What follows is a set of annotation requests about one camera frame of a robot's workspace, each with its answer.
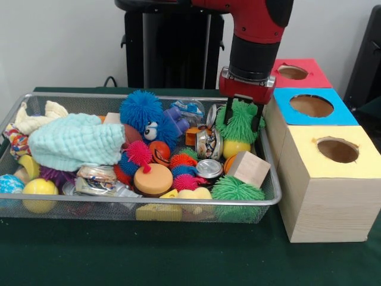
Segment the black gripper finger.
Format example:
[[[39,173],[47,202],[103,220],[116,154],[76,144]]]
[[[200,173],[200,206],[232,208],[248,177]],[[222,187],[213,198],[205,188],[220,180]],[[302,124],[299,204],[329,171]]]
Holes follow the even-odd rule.
[[[260,125],[261,116],[262,116],[263,109],[264,109],[264,105],[263,104],[256,104],[255,106],[257,108],[257,112],[256,112],[255,116],[253,117],[252,123],[251,123],[251,129],[252,129],[253,132],[257,132],[258,131],[258,128],[259,128],[259,125]]]
[[[234,97],[229,97],[227,99],[227,104],[226,104],[226,111],[225,111],[225,115],[224,115],[224,124],[225,125],[228,125],[229,124],[229,120],[232,118],[233,116],[233,109],[232,109],[232,106],[233,106],[233,101],[234,101]]]

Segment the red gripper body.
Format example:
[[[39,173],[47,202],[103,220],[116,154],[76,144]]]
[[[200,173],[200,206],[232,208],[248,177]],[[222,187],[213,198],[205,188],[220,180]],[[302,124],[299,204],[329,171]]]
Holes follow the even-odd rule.
[[[234,77],[228,67],[223,67],[220,72],[220,93],[228,98],[242,98],[254,104],[267,105],[276,87],[276,77],[270,76],[262,82],[244,81]]]

